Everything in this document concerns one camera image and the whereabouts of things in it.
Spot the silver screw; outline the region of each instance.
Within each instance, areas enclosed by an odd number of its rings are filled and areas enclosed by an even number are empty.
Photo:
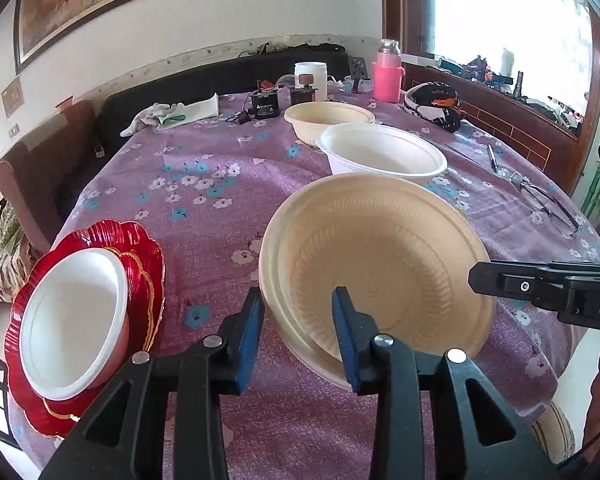
[[[219,335],[208,335],[202,344],[207,348],[216,348],[222,344],[222,338]]]
[[[143,365],[144,363],[149,362],[149,352],[136,352],[131,357],[131,362],[135,365]]]
[[[392,344],[394,344],[394,338],[388,334],[378,334],[374,338],[374,343],[376,343],[376,345],[378,345],[378,346],[387,347],[387,346],[391,346]]]
[[[459,348],[452,348],[446,353],[446,357],[453,363],[460,364],[466,361],[466,354]]]

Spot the beige bowl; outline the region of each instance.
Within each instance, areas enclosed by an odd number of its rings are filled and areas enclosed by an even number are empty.
[[[412,348],[474,357],[494,299],[475,294],[469,270],[489,261],[454,208],[428,190],[371,174],[330,176],[289,197],[269,223],[260,288],[285,344],[305,365],[349,388],[331,319],[331,293]]]
[[[302,103],[286,109],[285,121],[291,123],[296,137],[305,144],[317,146],[318,136],[328,127],[343,123],[375,122],[369,110],[346,103],[316,101]]]

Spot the pink bottle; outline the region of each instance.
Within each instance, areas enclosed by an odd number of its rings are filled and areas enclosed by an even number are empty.
[[[378,50],[378,61],[373,68],[374,98],[387,103],[400,101],[400,88],[404,69],[400,57],[400,44],[395,40],[382,40]]]

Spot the white jar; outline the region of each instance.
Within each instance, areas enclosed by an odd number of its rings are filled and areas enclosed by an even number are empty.
[[[304,63],[296,63],[296,88],[301,85],[298,82],[298,76],[302,74],[312,74],[314,76],[315,100],[327,100],[327,64],[308,61]]]

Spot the purple floral tablecloth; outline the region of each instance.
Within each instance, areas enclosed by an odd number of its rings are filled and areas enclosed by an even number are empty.
[[[466,122],[450,134],[409,115],[402,105],[375,102],[369,93],[336,86],[330,93],[372,108],[379,121],[442,150],[448,171],[426,187],[467,215],[492,259],[600,259],[600,238],[576,206],[504,143]],[[58,236],[113,218],[139,221],[160,243],[166,305],[152,349],[156,355],[183,351],[241,308],[249,287],[258,283],[260,239],[273,213],[293,192],[330,174],[327,157],[297,140],[282,117],[241,126],[225,122],[241,109],[244,97],[222,96],[220,118],[135,134],[84,190]],[[288,106],[288,93],[280,101]],[[500,175],[490,169],[488,144]],[[508,180],[513,171],[567,206],[580,226],[573,238],[563,237],[544,213],[520,199]],[[475,361],[531,423],[553,397],[583,334],[531,304],[498,300],[490,336]],[[165,478],[172,473],[173,413],[171,405]],[[357,397],[316,376],[266,320],[250,387],[241,397],[222,398],[230,477],[368,478],[375,416],[375,397]],[[11,423],[22,449],[42,468],[58,443],[35,433],[17,406]]]

